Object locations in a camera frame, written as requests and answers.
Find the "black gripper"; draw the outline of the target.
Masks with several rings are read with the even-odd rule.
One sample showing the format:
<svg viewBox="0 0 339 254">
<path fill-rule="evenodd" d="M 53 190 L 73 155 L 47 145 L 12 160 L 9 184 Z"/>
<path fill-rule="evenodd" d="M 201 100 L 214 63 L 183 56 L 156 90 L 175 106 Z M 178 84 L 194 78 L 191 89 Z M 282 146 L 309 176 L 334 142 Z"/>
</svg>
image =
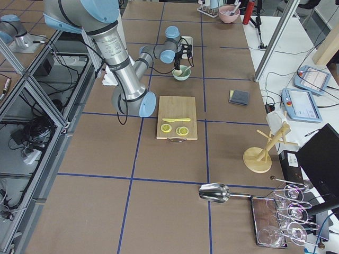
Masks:
<svg viewBox="0 0 339 254">
<path fill-rule="evenodd" d="M 191 54 L 189 50 L 187 50 L 187 49 L 185 49 L 185 48 L 182 48 L 182 45 L 180 45 L 180 46 L 177 48 L 177 51 L 176 51 L 175 57 L 174 57 L 174 69 L 175 69 L 175 70 L 180 70 L 180 69 L 181 69 L 181 67 L 180 67 L 180 61 L 181 61 L 181 59 L 183 59 L 182 56 L 183 56 L 184 53 L 186 53 L 188 57 L 189 57 L 190 54 Z"/>
</svg>

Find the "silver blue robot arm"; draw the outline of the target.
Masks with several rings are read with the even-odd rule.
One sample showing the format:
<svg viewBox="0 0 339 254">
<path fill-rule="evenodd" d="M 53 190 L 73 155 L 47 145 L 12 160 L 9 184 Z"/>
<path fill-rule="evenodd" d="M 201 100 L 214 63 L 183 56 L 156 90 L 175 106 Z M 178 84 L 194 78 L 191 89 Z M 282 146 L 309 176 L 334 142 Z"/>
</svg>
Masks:
<svg viewBox="0 0 339 254">
<path fill-rule="evenodd" d="M 126 47 L 118 33 L 118 1 L 45 1 L 46 25 L 69 33 L 85 32 L 97 44 L 106 65 L 118 82 L 112 94 L 112 104 L 121 114 L 151 116 L 156 107 L 156 95 L 147 90 L 141 78 L 159 59 L 174 64 L 177 69 L 183 55 L 192 55 L 192 46 L 182 42 L 176 26 L 165 30 L 162 45 L 141 48 L 139 58 L 131 63 Z"/>
</svg>

